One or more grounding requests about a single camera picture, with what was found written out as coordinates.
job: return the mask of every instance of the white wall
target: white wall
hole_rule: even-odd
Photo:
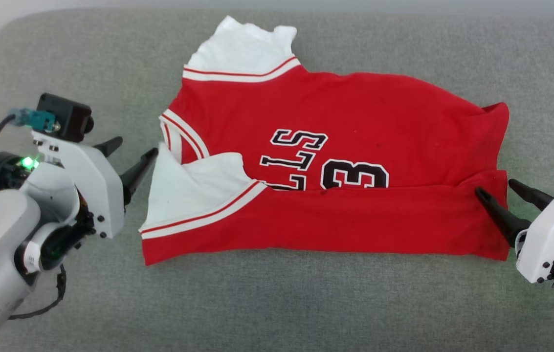
[[[211,7],[554,16],[554,0],[0,0],[0,27],[27,14],[71,7]]]

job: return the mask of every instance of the basketball jersey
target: basketball jersey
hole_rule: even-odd
[[[280,191],[249,178],[239,153],[180,165],[160,145],[140,228],[147,265],[181,254],[285,248],[336,252],[476,254],[505,260],[509,245],[474,196],[504,201],[507,174],[456,186]]]
[[[309,72],[295,33],[227,17],[185,65],[160,116],[146,263],[269,247],[505,260],[474,188],[506,204],[507,106],[407,76]]]

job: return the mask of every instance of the white and red striped trim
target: white and red striped trim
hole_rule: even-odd
[[[167,220],[165,222],[149,224],[148,229],[140,230],[142,239],[161,238],[171,234],[196,229],[220,221],[252,201],[262,191],[267,188],[263,183],[253,180],[242,191],[234,194],[227,202],[224,202],[216,210],[210,210],[198,216],[189,219],[179,219],[175,221]]]
[[[229,73],[229,72],[216,72],[216,71],[200,71],[198,69],[192,69],[185,65],[183,67],[183,78],[194,81],[224,81],[224,82],[266,82],[273,80],[288,72],[294,67],[301,66],[301,62],[292,56],[285,60],[281,65],[266,73]]]
[[[205,145],[203,139],[201,139],[199,134],[192,127],[190,127],[190,125],[188,125],[178,114],[172,112],[170,109],[167,109],[165,112],[163,112],[163,114],[161,114],[160,120],[165,125],[170,124],[172,125],[172,127],[174,127],[178,134],[180,134],[180,136],[182,136],[183,139],[185,139],[190,144],[190,147],[192,147],[192,150],[194,150],[197,159],[203,159],[209,156],[207,145]],[[166,134],[165,138],[167,138],[167,140],[165,142],[169,146],[169,150],[173,152],[175,158],[177,158],[177,154],[181,156],[180,138],[176,138],[174,131],[170,131],[169,129],[165,129],[164,133]]]

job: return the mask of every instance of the green light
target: green light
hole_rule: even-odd
[[[28,157],[20,160],[20,165],[25,167],[25,169],[31,169],[33,167],[33,159]]]

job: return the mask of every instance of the gray fabric surface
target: gray fabric surface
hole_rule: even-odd
[[[126,169],[160,140],[156,117],[180,87],[181,65],[227,13],[298,27],[294,53],[313,71],[409,74],[480,105],[507,102],[500,167],[554,194],[554,18],[39,14],[0,33],[0,118],[35,107],[45,91],[89,104],[96,125],[86,142],[121,134],[111,163]],[[0,150],[35,151],[28,131],[13,128]],[[148,189],[127,208],[122,236],[71,254],[64,302],[4,325],[0,351],[554,351],[554,290],[527,283],[513,261],[261,250],[144,267],[136,230]],[[20,311],[52,301],[54,285],[41,282]]]

